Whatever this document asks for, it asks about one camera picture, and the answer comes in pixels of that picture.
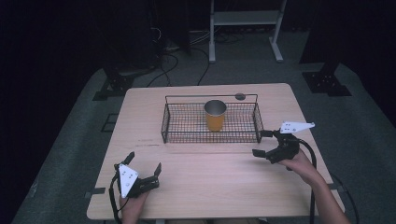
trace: person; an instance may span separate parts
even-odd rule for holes
[[[323,223],[350,223],[332,195],[323,176],[315,169],[301,149],[292,160],[283,160],[280,161],[279,164],[290,168],[294,173],[299,175],[306,184],[311,186],[315,194],[319,217]],[[148,195],[149,193],[146,192],[135,199],[129,199],[129,202],[120,197],[120,204],[125,204],[121,210],[123,224],[137,223]]]

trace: table top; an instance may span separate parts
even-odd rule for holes
[[[151,191],[141,218],[309,216],[309,186],[284,166],[252,155],[253,148],[266,151],[276,148],[275,138],[263,138],[260,143],[163,142],[165,95],[237,93],[258,94],[265,130],[278,130],[285,120],[306,122],[291,87],[283,83],[130,89],[95,186],[106,188],[106,192],[92,195],[87,216],[113,219],[108,187],[114,176],[114,164],[132,151],[135,156],[129,167],[139,172],[141,178],[153,175],[159,162],[163,168],[160,187]],[[327,183],[332,183],[310,130],[294,135],[314,149],[318,171]],[[309,152],[302,149],[309,157]],[[333,194],[344,209],[338,193]]]

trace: orange cup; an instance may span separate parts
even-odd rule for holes
[[[224,123],[224,114],[227,105],[220,100],[211,100],[205,104],[206,125],[209,131],[219,132]]]

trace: gray carpet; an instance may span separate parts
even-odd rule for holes
[[[311,93],[302,72],[318,71],[322,64],[298,64],[308,33],[280,33],[278,44],[285,59],[283,63],[276,63],[268,35],[250,34],[231,45],[217,44],[217,62],[210,65],[201,85],[290,84],[306,120],[316,123],[311,132],[323,159],[352,195],[361,223],[393,223],[396,220],[395,128],[363,88],[358,76],[343,65],[335,74],[352,96]],[[207,52],[207,43],[194,47]],[[206,56],[197,49],[193,49],[191,55],[182,51],[173,55],[178,58],[178,64],[168,73],[170,85],[197,85],[207,66]],[[163,56],[165,70],[175,62],[175,58]],[[138,77],[134,87],[146,88],[161,72],[157,69]],[[103,70],[92,75],[37,176],[36,188],[25,199],[13,223],[114,222],[89,220],[86,216],[90,192],[111,138],[111,133],[101,130],[108,114],[120,111],[123,100],[122,97],[92,100],[105,80]],[[169,83],[162,76],[150,87]],[[346,214],[355,222],[351,202],[345,193],[340,194]],[[308,223],[307,217],[268,220],[272,224]]]

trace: black wire basket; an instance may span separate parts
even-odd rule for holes
[[[257,94],[165,96],[164,143],[260,143],[263,130]],[[221,131],[206,126],[205,103],[220,99],[227,105]]]

